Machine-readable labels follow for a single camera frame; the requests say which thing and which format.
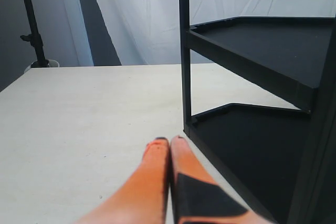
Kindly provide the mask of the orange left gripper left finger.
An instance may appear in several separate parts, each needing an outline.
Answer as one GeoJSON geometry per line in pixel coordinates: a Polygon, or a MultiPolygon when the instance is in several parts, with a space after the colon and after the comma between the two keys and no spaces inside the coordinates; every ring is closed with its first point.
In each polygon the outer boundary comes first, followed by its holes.
{"type": "Polygon", "coordinates": [[[156,138],[127,181],[76,223],[165,223],[169,168],[169,141],[156,138]]]}

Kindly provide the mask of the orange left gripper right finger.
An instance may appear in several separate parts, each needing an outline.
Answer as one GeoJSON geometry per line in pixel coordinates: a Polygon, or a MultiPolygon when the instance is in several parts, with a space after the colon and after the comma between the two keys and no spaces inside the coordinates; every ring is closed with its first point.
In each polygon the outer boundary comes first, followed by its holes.
{"type": "Polygon", "coordinates": [[[187,140],[171,140],[175,223],[270,223],[229,196],[207,172],[187,140]]]}

